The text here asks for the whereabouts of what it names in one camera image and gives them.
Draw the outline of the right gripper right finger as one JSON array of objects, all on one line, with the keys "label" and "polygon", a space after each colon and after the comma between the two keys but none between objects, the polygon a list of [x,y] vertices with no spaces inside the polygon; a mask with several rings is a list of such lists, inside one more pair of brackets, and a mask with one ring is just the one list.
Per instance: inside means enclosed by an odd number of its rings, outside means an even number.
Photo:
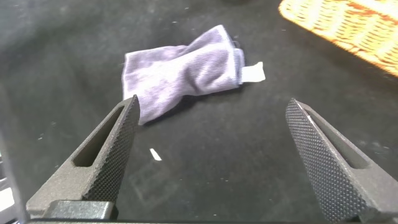
[{"label": "right gripper right finger", "polygon": [[285,119],[325,218],[397,223],[397,181],[308,105]]}]

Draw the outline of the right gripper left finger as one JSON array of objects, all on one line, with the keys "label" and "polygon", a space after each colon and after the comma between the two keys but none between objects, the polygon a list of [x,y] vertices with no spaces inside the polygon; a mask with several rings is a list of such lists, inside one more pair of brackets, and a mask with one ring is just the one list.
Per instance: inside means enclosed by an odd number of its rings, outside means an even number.
[{"label": "right gripper left finger", "polygon": [[42,218],[52,202],[115,202],[139,121],[136,96],[118,103],[71,156],[26,203],[31,218]]}]

